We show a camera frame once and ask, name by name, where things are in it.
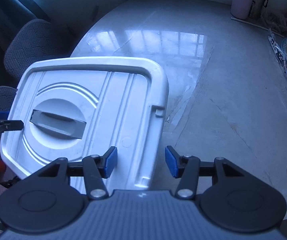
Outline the far grey covered chair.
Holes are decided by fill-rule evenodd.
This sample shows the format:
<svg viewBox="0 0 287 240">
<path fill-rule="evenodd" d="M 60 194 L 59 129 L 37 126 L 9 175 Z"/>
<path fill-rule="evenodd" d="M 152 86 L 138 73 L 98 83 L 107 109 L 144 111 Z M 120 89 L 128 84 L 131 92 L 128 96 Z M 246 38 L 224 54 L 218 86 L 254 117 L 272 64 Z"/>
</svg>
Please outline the far grey covered chair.
<svg viewBox="0 0 287 240">
<path fill-rule="evenodd" d="M 69 32 L 41 19 L 25 24 L 10 43 L 4 56 L 8 74 L 19 81 L 26 69 L 35 62 L 69 57 L 73 37 Z"/>
</svg>

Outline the dark dining table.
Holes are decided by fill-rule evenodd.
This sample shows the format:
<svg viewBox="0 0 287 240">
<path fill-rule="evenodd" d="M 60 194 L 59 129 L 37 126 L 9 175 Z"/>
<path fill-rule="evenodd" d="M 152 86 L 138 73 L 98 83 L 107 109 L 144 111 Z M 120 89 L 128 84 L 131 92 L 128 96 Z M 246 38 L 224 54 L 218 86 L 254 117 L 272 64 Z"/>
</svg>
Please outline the dark dining table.
<svg viewBox="0 0 287 240">
<path fill-rule="evenodd" d="M 152 189 L 174 190 L 164 148 L 203 161 L 222 156 L 287 201 L 287 76 L 268 32 L 231 19 L 227 5 L 129 0 L 86 30 L 73 56 L 155 61 L 169 81 Z"/>
</svg>

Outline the white plastic bin lid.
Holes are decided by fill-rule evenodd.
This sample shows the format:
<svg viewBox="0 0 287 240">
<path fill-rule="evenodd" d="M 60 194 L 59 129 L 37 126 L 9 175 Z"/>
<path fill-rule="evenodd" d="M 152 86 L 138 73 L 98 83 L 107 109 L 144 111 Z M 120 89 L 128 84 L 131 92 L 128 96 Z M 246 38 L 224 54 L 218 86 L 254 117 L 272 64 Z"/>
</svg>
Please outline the white plastic bin lid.
<svg viewBox="0 0 287 240">
<path fill-rule="evenodd" d="M 9 112 L 21 131 L 4 132 L 3 162 L 24 179 L 53 160 L 103 155 L 118 163 L 108 192 L 146 190 L 155 169 L 165 120 L 168 79 L 156 62 L 138 57 L 69 57 L 33 63 Z"/>
</svg>

